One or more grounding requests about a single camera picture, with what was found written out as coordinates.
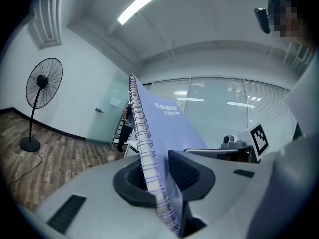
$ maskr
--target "fan base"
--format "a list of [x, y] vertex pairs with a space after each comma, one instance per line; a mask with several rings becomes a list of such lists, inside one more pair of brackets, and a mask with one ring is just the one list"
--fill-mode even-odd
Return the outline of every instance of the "fan base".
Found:
[[20, 147], [27, 152], [36, 152], [40, 150], [41, 144], [37, 139], [31, 138], [30, 142], [29, 137], [25, 137], [21, 139]]

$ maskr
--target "glass door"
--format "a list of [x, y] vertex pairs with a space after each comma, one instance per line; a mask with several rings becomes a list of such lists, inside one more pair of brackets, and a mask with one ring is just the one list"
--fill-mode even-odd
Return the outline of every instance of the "glass door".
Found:
[[112, 145], [129, 96], [129, 76], [116, 71], [96, 110], [92, 111], [94, 115], [86, 137], [87, 143]]

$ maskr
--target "standing fan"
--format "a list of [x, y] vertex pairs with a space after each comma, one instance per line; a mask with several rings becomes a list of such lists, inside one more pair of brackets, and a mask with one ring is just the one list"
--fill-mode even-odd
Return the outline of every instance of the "standing fan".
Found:
[[26, 84], [26, 99], [33, 107], [29, 137], [22, 138], [20, 147], [28, 152], [40, 150], [40, 142], [32, 137], [34, 110], [47, 105], [57, 92], [63, 76], [61, 62], [56, 58], [47, 58], [32, 71]]

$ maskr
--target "black vent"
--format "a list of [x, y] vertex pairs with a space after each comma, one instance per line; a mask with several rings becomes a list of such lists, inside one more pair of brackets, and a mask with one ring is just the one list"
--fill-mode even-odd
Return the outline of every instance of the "black vent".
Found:
[[169, 156], [169, 172], [181, 192], [199, 180], [197, 169], [173, 155]]
[[64, 234], [86, 198], [72, 195], [48, 221], [48, 225]]

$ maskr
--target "metal spiral binding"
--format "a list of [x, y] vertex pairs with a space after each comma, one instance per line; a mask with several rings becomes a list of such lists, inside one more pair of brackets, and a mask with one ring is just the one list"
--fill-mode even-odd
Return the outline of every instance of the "metal spiral binding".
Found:
[[[132, 107], [132, 114], [133, 114], [133, 118], [134, 118], [134, 131], [137, 132], [135, 135], [135, 139], [136, 141], [138, 141], [138, 136], [141, 135], [145, 135], [145, 137], [147, 138], [147, 140], [143, 140], [143, 141], [139, 141], [137, 143], [137, 149], [140, 149], [140, 147], [142, 145], [148, 145], [149, 147], [153, 146], [153, 142], [151, 140], [149, 140], [149, 138], [151, 137], [149, 130], [149, 126], [147, 125], [147, 120], [145, 118], [144, 112], [143, 112], [143, 108], [142, 108], [142, 104], [141, 104], [141, 100], [140, 100], [140, 96], [139, 96], [139, 92], [138, 92], [138, 88], [136, 86], [136, 81], [135, 81], [135, 75], [134, 74], [130, 74], [129, 76], [129, 90], [130, 90], [130, 102], [131, 102], [131, 107]], [[137, 128], [139, 126], [143, 126], [144, 130], [143, 131], [138, 131]], [[151, 157], [155, 157], [155, 151], [145, 151], [139, 154], [139, 158], [143, 158], [146, 156], [151, 156]], [[147, 165], [141, 165], [141, 170], [142, 171], [146, 171], [149, 169], [154, 169], [157, 168], [159, 166], [159, 164], [157, 162], [151, 163], [151, 164], [147, 164]], [[149, 182], [153, 182], [156, 180], [159, 180], [161, 178], [161, 176], [159, 174], [152, 176], [152, 177], [147, 177], [144, 178], [144, 182], [145, 183], [149, 183]], [[163, 184], [161, 184], [161, 187], [159, 189], [156, 190], [151, 190], [148, 191], [149, 193], [153, 194], [153, 195], [158, 195], [158, 194], [164, 194], [165, 199], [161, 202], [157, 203], [157, 208], [160, 207], [164, 207], [167, 206], [168, 208], [168, 212], [164, 213], [164, 214], [160, 214], [158, 215], [162, 220], [171, 218], [173, 220], [173, 222], [166, 224], [168, 228], [170, 228], [171, 230], [173, 230], [173, 232], [175, 234], [179, 233], [180, 230], [180, 225], [178, 223], [177, 217], [174, 215], [175, 211], [173, 209], [173, 207], [170, 204], [170, 200], [169, 197], [166, 193], [166, 189], [164, 187]]]

